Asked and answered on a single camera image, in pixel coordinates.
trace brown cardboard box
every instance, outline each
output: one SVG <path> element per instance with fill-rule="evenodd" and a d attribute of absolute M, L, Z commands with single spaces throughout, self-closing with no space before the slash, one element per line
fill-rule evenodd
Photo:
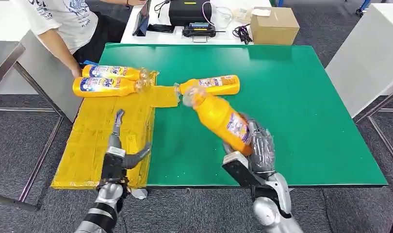
<path fill-rule="evenodd" d="M 292 45 L 299 31 L 298 22 L 290 8 L 255 7 L 270 9 L 268 17 L 252 15 L 251 32 L 256 45 Z"/>

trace orange bottle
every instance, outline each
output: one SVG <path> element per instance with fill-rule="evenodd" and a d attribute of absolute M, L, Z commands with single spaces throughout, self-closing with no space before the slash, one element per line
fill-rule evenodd
<path fill-rule="evenodd" d="M 198 114 L 199 120 L 209 130 L 243 155 L 251 154 L 248 124 L 223 98 L 207 93 L 201 86 L 189 88 L 182 102 Z"/>
<path fill-rule="evenodd" d="M 240 82 L 236 75 L 225 75 L 206 79 L 190 79 L 182 84 L 174 84 L 177 95 L 184 95 L 192 86 L 199 85 L 205 87 L 207 93 L 214 96 L 234 95 L 239 92 Z"/>
<path fill-rule="evenodd" d="M 79 77 L 74 80 L 72 89 L 80 97 L 127 96 L 143 90 L 142 80 L 131 81 L 126 78 Z"/>
<path fill-rule="evenodd" d="M 87 65 L 82 69 L 82 77 L 95 78 L 126 78 L 132 81 L 147 79 L 148 71 L 132 67 Z"/>

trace smartphone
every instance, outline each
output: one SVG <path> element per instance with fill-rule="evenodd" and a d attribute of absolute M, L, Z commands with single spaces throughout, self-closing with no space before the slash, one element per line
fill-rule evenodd
<path fill-rule="evenodd" d="M 150 24 L 148 31 L 159 32 L 159 33 L 173 33 L 175 26 L 163 25 L 163 24 Z"/>

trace green table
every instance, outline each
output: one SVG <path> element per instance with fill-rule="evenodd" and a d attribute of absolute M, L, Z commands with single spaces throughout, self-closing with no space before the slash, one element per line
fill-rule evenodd
<path fill-rule="evenodd" d="M 100 63 L 159 70 L 158 85 L 236 74 L 224 98 L 270 130 L 289 186 L 387 184 L 310 46 L 108 44 Z M 156 110 L 149 186 L 237 186 L 223 157 L 193 109 Z"/>

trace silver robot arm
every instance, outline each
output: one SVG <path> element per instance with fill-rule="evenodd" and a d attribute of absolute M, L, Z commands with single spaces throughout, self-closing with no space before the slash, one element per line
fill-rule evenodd
<path fill-rule="evenodd" d="M 275 171 L 274 142 L 256 120 L 248 122 L 252 154 L 247 159 L 224 143 L 222 167 L 241 185 L 251 188 L 253 211 L 267 233 L 303 233 L 291 214 L 291 197 L 284 176 Z"/>
<path fill-rule="evenodd" d="M 121 148 L 119 132 L 124 111 L 116 113 L 113 132 L 109 136 L 108 149 L 104 156 L 98 197 L 89 209 L 75 233 L 111 233 L 128 195 L 127 169 L 134 168 L 151 150 L 151 144 L 134 155 L 127 155 Z"/>

